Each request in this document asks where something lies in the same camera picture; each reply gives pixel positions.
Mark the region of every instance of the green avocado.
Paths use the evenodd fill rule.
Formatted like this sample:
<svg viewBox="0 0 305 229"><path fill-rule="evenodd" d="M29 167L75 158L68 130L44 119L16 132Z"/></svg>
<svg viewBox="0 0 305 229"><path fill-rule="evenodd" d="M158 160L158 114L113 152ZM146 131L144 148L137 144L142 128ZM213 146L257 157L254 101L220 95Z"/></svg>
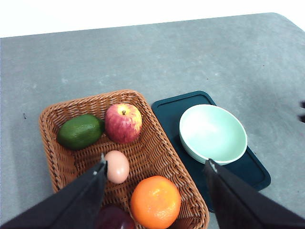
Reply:
<svg viewBox="0 0 305 229"><path fill-rule="evenodd" d="M95 143L105 130L104 121L92 114L83 114L65 122L57 133L62 146L78 150Z"/></svg>

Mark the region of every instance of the dark teal tray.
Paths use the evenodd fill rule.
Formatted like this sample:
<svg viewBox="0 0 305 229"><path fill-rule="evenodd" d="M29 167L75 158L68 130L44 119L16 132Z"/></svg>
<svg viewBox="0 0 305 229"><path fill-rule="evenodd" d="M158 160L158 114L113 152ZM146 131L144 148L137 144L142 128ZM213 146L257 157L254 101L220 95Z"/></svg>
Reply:
<svg viewBox="0 0 305 229"><path fill-rule="evenodd" d="M207 93L196 91L159 100L152 105L152 110L158 118L180 159L184 163L184 166L190 173L200 194L204 198L209 211L213 212L214 210L212 202L208 194L205 176L203 174L204 164L197 162L187 154L180 142L179 137L179 122L182 114L188 108L198 104L216 105ZM240 159L225 165L224 167L258 191L267 187L271 183L271 178L268 171L249 147L247 147L245 154Z"/></svg>

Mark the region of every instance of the mint green bowl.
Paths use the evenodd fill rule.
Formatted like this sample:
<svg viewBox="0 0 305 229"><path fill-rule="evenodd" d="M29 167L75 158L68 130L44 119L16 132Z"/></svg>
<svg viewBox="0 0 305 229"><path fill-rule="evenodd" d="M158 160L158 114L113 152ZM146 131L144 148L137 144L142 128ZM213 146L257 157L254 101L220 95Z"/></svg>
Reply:
<svg viewBox="0 0 305 229"><path fill-rule="evenodd" d="M179 135L186 152L203 164L209 158L220 165L234 162L248 144L240 121L223 108L208 104L192 106L183 113Z"/></svg>

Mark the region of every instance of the egg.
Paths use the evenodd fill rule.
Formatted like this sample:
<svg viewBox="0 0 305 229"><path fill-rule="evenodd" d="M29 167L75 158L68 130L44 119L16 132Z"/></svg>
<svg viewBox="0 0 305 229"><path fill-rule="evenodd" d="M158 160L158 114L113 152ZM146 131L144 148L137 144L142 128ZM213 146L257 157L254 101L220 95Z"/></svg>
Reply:
<svg viewBox="0 0 305 229"><path fill-rule="evenodd" d="M129 174L127 157L118 150L109 151L105 155L107 161L107 178L115 184L123 183Z"/></svg>

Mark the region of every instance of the orange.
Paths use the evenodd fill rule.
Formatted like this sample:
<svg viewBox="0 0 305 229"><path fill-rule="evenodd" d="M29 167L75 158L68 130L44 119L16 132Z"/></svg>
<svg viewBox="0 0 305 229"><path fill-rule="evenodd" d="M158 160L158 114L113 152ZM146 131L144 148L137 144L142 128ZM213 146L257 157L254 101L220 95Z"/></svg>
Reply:
<svg viewBox="0 0 305 229"><path fill-rule="evenodd" d="M148 229L165 229L178 217L181 196L170 180L153 176L137 185L130 204L134 219L142 226Z"/></svg>

